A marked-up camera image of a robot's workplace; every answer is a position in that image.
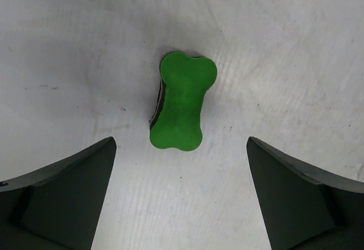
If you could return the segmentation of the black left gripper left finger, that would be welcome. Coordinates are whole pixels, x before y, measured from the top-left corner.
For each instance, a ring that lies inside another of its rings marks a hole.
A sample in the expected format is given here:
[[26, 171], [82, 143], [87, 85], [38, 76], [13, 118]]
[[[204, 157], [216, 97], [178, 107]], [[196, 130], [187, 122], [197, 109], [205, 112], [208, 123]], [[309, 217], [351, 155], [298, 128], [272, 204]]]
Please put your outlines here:
[[114, 165], [113, 137], [1, 182], [1, 249], [91, 249]]

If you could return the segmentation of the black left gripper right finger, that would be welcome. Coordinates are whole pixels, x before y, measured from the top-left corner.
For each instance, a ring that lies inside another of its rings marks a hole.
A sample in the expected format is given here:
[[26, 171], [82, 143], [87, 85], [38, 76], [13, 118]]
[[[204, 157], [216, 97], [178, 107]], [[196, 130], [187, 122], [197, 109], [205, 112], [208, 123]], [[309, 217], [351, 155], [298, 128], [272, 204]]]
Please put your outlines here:
[[255, 137], [247, 157], [272, 249], [363, 249], [363, 183]]

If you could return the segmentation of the green whiteboard eraser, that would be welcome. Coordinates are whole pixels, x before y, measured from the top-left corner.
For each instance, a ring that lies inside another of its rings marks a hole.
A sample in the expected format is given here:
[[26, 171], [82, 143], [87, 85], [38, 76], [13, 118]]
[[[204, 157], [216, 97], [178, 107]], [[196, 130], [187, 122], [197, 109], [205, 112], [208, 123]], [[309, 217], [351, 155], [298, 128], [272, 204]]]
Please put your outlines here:
[[197, 149], [202, 142], [201, 110], [217, 78], [213, 60], [183, 52], [166, 54], [159, 66], [160, 88], [150, 122], [150, 142], [158, 149]]

